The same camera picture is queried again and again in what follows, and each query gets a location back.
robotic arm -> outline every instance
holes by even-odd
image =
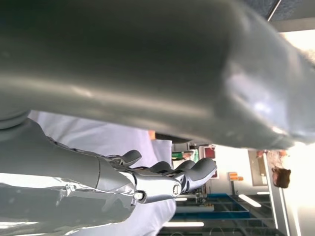
[[[315,71],[234,1],[1,4],[0,235],[121,222],[136,202],[174,198],[216,169],[131,169],[138,153],[69,149],[27,119],[30,109],[239,148],[315,141]]]

orange sign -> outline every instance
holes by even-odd
[[[239,177],[237,176],[237,172],[230,172],[228,173],[230,181],[237,181]]]

wall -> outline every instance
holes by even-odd
[[[301,19],[315,17],[314,0],[301,0],[289,19]]]
[[[289,153],[286,165],[292,170],[291,182],[283,193],[290,235],[313,235],[315,145],[296,147]]]
[[[233,147],[216,146],[215,157],[219,179],[209,180],[207,186],[211,187],[212,193],[232,194],[228,172],[237,172],[242,176],[243,181],[234,182],[235,191],[239,194],[257,194],[257,192],[267,191],[267,186],[253,187],[250,170],[248,150]]]

gray robot arm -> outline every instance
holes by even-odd
[[[0,127],[33,109],[233,147],[315,141],[314,70],[235,1],[5,0],[0,15]]]

screw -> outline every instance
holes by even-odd
[[[181,194],[181,191],[181,186],[179,185],[178,183],[175,183],[175,185],[174,185],[173,187],[173,195],[174,197],[178,196],[179,194]]]
[[[141,201],[142,199],[144,198],[144,194],[143,192],[137,191],[134,193],[134,198],[137,201]]]

